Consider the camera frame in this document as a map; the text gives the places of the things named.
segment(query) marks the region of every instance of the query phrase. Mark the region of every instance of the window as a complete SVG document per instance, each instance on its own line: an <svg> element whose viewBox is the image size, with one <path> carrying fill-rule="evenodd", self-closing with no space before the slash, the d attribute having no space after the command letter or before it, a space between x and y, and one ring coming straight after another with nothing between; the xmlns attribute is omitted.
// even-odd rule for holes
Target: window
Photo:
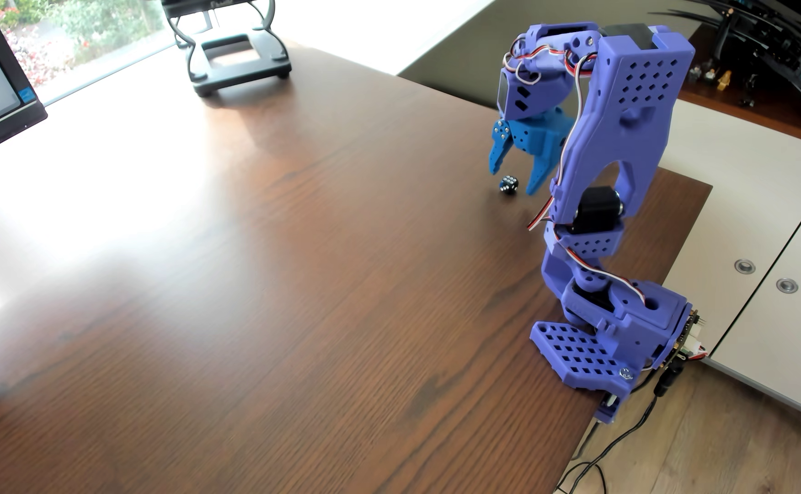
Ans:
<svg viewBox="0 0 801 494"><path fill-rule="evenodd" d="M0 0L0 27L45 103L173 42L158 0Z"/></svg>

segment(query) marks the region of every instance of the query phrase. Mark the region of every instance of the laminate floor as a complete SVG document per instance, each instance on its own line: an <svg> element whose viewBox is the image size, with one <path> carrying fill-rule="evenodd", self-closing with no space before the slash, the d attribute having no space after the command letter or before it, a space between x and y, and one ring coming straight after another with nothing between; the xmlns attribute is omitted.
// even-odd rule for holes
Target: laminate floor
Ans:
<svg viewBox="0 0 801 494"><path fill-rule="evenodd" d="M577 461L599 455L653 399L652 381ZM611 494L801 494L801 413L704 365L688 365L648 421L599 464ZM576 472L562 484L569 490ZM574 494L603 491L594 469Z"/></svg>

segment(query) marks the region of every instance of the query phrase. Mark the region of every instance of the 3d printed robot arm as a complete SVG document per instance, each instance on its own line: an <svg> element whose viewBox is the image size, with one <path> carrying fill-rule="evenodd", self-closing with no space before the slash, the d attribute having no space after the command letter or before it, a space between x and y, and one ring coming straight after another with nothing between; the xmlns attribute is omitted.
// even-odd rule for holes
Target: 3d printed robot arm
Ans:
<svg viewBox="0 0 801 494"><path fill-rule="evenodd" d="M509 142L535 155L529 193L560 166L529 229L548 220L543 275L570 324L537 322L531 339L562 382L606 391L595 417L607 423L643 370L704 356L691 335L698 315L683 296L610 274L599 261L616 252L623 219L641 206L693 55L666 27L579 23L533 26L504 59L490 170ZM587 102L571 123L555 106L586 75ZM614 187L590 186L614 162Z"/></svg>

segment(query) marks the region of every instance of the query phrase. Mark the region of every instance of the wooden desk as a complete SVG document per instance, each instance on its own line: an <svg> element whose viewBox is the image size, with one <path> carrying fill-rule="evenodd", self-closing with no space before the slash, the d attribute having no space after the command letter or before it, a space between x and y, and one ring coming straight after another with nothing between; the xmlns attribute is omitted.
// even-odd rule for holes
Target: wooden desk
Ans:
<svg viewBox="0 0 801 494"><path fill-rule="evenodd" d="M1 494L558 480L599 393L529 341L545 197L498 193L495 113L291 57L203 102L171 49L0 147ZM609 268L662 280L709 189L660 171Z"/></svg>

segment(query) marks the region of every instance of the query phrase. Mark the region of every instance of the outdoor greenery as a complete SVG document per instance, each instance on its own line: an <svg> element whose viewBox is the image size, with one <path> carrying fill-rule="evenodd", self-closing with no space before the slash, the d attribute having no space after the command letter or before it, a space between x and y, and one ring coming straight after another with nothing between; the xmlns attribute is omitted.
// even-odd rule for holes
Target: outdoor greenery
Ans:
<svg viewBox="0 0 801 494"><path fill-rule="evenodd" d="M0 27L29 80L38 86L163 30L165 20L156 1L0 0ZM52 35L42 39L45 33Z"/></svg>
<svg viewBox="0 0 801 494"><path fill-rule="evenodd" d="M65 0L51 18L76 41L76 62L99 58L165 26L160 3L143 0Z"/></svg>

